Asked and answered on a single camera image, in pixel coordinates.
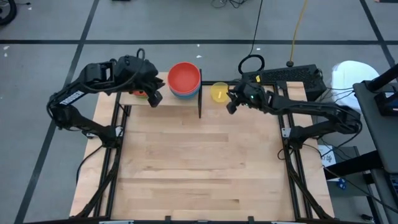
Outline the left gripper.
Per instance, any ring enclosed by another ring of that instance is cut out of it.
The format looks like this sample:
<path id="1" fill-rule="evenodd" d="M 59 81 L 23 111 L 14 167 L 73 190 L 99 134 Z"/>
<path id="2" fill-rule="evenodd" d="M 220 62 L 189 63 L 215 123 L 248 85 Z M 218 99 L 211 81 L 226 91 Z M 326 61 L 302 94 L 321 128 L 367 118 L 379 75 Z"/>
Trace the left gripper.
<path id="1" fill-rule="evenodd" d="M 158 74 L 149 60 L 132 55 L 122 56 L 115 65 L 116 89 L 120 92 L 145 91 L 150 106 L 155 108 L 163 99 L 159 90 L 165 86 Z"/>

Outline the black base bar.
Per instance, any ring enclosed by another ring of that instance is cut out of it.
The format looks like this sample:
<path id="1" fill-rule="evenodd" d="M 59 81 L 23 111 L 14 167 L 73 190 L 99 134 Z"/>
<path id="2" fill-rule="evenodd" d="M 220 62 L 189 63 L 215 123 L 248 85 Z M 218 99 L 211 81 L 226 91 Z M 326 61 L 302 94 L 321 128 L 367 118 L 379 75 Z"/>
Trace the black base bar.
<path id="1" fill-rule="evenodd" d="M 339 162 L 324 168 L 326 180 L 373 169 L 382 169 L 383 163 L 377 151 L 372 151 L 347 161 Z"/>

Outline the black pole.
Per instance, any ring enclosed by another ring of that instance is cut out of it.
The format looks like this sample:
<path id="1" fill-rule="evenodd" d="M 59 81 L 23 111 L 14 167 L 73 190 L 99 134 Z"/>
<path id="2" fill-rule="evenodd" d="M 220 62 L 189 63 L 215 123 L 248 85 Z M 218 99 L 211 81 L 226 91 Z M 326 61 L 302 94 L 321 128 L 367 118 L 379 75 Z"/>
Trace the black pole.
<path id="1" fill-rule="evenodd" d="M 398 78 L 398 64 L 395 64 L 393 67 L 384 72 L 382 75 L 370 81 L 367 84 L 367 89 L 369 91 L 376 91 L 382 88 L 383 86 L 387 85 L 389 82 L 393 81 L 393 79 L 395 78 Z"/>

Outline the large pink bowl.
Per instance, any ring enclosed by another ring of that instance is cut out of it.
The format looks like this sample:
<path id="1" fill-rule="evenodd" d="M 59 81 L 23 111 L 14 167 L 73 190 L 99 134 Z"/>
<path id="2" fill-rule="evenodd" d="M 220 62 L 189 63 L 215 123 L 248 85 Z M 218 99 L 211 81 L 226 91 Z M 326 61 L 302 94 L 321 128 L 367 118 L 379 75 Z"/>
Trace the large pink bowl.
<path id="1" fill-rule="evenodd" d="M 191 80 L 171 80 L 169 81 L 169 89 L 174 95 L 188 96 L 195 95 L 200 88 L 200 82 Z"/>

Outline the black computer case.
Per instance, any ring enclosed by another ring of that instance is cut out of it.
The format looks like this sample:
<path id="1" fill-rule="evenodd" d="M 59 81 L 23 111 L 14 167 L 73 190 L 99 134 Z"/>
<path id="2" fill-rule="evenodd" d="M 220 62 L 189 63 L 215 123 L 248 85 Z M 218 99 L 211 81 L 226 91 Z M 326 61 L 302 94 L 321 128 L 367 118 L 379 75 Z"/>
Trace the black computer case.
<path id="1" fill-rule="evenodd" d="M 315 64 L 247 72 L 242 74 L 242 78 L 256 82 L 257 75 L 262 84 L 302 82 L 308 101 L 315 101 L 326 91 L 322 71 Z"/>

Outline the large teal bowl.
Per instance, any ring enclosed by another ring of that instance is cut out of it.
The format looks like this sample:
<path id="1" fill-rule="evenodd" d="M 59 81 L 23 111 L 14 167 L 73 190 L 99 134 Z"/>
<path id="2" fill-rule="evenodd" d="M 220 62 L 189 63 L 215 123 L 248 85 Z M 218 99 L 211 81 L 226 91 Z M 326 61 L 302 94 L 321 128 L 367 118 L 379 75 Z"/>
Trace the large teal bowl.
<path id="1" fill-rule="evenodd" d="M 170 90 L 177 98 L 183 99 L 183 100 L 188 100 L 196 97 L 198 94 L 199 90 L 194 90 L 191 91 L 190 93 L 177 93 L 175 90 L 171 89 Z"/>

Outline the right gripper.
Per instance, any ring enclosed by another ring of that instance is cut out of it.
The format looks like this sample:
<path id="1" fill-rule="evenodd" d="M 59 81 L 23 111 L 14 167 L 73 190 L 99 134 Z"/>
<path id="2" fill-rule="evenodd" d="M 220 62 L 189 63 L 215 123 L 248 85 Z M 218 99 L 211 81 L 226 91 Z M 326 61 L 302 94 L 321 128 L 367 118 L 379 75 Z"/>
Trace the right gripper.
<path id="1" fill-rule="evenodd" d="M 231 99 L 226 105 L 229 114 L 234 114 L 239 105 L 254 108 L 264 114 L 269 112 L 266 92 L 258 83 L 241 80 L 232 89 L 227 91 L 227 95 Z"/>

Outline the white paper sheet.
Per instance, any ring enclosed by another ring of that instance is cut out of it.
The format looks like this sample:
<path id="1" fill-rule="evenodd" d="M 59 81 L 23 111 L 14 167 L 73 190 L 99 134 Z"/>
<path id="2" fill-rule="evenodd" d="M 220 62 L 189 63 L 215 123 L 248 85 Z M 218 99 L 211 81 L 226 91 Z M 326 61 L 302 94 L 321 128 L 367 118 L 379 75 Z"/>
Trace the white paper sheet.
<path id="1" fill-rule="evenodd" d="M 325 167 L 336 164 L 336 158 L 330 145 L 319 145 L 318 150 L 322 155 L 322 164 Z"/>

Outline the black bicycle wheel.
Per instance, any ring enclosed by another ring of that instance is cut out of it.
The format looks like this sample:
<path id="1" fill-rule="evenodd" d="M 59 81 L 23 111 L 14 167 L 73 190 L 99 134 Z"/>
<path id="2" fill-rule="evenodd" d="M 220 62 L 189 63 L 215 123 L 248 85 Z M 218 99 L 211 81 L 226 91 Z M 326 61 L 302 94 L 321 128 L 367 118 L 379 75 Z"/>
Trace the black bicycle wheel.
<path id="1" fill-rule="evenodd" d="M 6 1 L 10 7 L 9 14 L 6 17 L 0 17 L 0 26 L 5 26 L 11 23 L 17 15 L 17 6 L 15 0 L 2 0 Z"/>

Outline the wooden shelf with black legs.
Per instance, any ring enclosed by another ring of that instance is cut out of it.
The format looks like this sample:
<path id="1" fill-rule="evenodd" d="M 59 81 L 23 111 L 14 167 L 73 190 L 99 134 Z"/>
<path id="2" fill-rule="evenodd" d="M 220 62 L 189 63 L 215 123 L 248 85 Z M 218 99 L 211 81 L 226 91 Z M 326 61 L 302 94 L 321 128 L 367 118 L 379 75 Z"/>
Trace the wooden shelf with black legs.
<path id="1" fill-rule="evenodd" d="M 201 99 L 202 99 L 202 80 L 200 82 L 200 89 L 196 97 L 188 100 L 183 100 L 180 98 L 177 98 L 169 89 L 169 84 L 167 81 L 167 75 L 168 72 L 159 72 L 158 78 L 163 79 L 165 86 L 163 86 L 159 92 L 162 95 L 163 99 L 159 103 L 158 107 L 160 106 L 193 106 L 197 107 L 197 114 L 198 117 L 201 118 L 202 112 L 201 112 Z M 129 93 L 121 93 L 120 97 L 120 104 L 122 105 L 149 105 L 147 99 L 145 98 L 136 98 L 134 95 L 131 95 Z"/>

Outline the black desk device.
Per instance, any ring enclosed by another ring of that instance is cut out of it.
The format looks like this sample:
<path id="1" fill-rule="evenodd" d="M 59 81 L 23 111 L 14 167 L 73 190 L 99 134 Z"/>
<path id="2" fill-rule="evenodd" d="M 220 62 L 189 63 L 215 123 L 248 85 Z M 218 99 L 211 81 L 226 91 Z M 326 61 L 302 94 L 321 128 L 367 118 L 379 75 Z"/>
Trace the black desk device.
<path id="1" fill-rule="evenodd" d="M 384 91 L 378 93 L 374 100 L 382 116 L 398 117 L 398 91 Z"/>

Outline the small yellow bowl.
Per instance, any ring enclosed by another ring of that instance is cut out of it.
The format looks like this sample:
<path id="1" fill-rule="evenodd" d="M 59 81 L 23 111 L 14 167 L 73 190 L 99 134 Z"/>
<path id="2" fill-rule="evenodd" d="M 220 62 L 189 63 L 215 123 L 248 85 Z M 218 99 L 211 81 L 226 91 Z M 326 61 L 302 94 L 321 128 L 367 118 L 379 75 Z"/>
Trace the small yellow bowl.
<path id="1" fill-rule="evenodd" d="M 228 90 L 229 90 L 229 86 L 227 83 L 225 83 L 225 82 L 214 83 L 210 88 L 211 97 L 212 97 L 213 101 L 215 101 L 217 103 L 226 102 L 229 99 L 229 97 L 227 95 Z"/>

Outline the grey side desk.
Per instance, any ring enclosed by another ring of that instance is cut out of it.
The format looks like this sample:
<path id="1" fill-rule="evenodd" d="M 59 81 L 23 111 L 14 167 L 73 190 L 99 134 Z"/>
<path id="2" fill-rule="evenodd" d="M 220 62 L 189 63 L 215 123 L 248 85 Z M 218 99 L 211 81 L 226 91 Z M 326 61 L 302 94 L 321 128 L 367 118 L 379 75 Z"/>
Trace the grey side desk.
<path id="1" fill-rule="evenodd" d="M 398 173 L 398 116 L 380 114 L 374 97 L 364 83 L 353 85 L 363 116 L 384 169 Z"/>

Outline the large blue bowl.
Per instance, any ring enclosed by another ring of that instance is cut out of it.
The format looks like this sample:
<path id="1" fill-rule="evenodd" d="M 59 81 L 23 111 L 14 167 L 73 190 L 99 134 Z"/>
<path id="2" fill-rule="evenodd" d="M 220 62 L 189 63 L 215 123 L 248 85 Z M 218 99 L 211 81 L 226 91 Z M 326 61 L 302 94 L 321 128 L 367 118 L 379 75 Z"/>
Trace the large blue bowl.
<path id="1" fill-rule="evenodd" d="M 193 98 L 200 89 L 200 85 L 175 84 L 169 85 L 170 91 L 179 98 Z"/>

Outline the large coral red bowl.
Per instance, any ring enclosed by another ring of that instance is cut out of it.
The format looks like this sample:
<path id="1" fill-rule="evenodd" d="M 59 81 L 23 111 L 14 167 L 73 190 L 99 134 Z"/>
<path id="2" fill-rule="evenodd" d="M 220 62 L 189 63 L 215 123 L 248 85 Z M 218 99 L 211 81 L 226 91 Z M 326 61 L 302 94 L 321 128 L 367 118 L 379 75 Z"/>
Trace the large coral red bowl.
<path id="1" fill-rule="evenodd" d="M 190 62 L 179 62 L 169 70 L 167 75 L 168 84 L 171 80 L 201 82 L 200 69 Z"/>

